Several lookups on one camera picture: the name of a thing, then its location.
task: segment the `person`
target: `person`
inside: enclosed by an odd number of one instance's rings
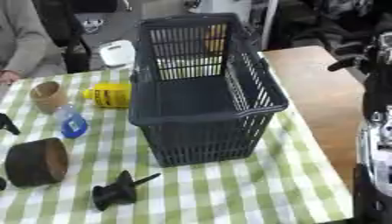
[[[65,73],[61,51],[46,33],[32,0],[1,0],[0,84]]]

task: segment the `dark gray plastic basket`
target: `dark gray plastic basket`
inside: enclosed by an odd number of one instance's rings
[[[287,99],[235,14],[140,25],[129,120],[162,166],[248,157]]]

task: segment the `wooden cup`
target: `wooden cup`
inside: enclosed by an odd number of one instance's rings
[[[48,81],[37,85],[31,92],[30,97],[39,110],[51,115],[57,107],[68,103],[67,95],[61,85],[55,81]]]
[[[14,145],[5,159],[8,179],[18,187],[58,183],[67,169],[67,150],[58,138]]]

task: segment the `yellow bottle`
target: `yellow bottle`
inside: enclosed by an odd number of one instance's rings
[[[130,84],[99,83],[83,91],[83,97],[93,99],[102,108],[124,108],[130,104]]]

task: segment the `green checkered tablecloth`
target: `green checkered tablecloth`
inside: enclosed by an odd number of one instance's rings
[[[97,108],[81,91],[100,81],[126,81],[127,70],[59,75],[21,80],[4,98],[0,112],[21,129],[20,136],[1,131],[0,145],[59,137],[69,153],[64,181],[0,192],[2,223],[314,223],[352,215],[351,196],[331,167],[293,104],[278,113],[255,152],[246,159],[160,168],[143,135],[128,122],[128,111]],[[29,91],[54,80],[89,123],[85,135],[64,139],[48,115],[39,113]],[[98,212],[94,186],[105,186],[120,171],[134,179],[162,176],[137,188],[135,205]]]

